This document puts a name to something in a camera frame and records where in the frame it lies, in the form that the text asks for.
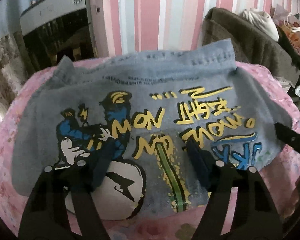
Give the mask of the colourful patterned bag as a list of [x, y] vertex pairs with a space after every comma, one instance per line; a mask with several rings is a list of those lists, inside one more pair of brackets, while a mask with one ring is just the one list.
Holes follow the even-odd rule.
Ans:
[[300, 55], [300, 20], [277, 4], [274, 9], [273, 21], [283, 30], [296, 53]]

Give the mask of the blue denim jacket yellow print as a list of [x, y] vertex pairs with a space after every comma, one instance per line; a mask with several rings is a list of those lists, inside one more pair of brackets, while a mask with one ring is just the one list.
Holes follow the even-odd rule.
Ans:
[[110, 165], [92, 194], [101, 218], [165, 217], [208, 200], [188, 139], [237, 169], [262, 169], [283, 149], [277, 122], [292, 126], [286, 110], [236, 65], [230, 40], [118, 56], [94, 68], [64, 57], [23, 111], [12, 185], [28, 196], [43, 168], [105, 154]]

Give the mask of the floral beige curtain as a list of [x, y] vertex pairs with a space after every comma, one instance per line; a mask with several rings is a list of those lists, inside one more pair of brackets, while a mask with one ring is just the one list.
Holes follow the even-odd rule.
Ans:
[[14, 38], [0, 39], [0, 125], [27, 79], [26, 67]]

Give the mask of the white cloth bundle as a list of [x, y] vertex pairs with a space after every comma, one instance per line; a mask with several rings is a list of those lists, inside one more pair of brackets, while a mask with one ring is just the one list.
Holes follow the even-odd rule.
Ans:
[[271, 16], [265, 11], [258, 11], [256, 8], [245, 9], [242, 17], [255, 26], [257, 29], [271, 37], [274, 41], [279, 40], [279, 32]]

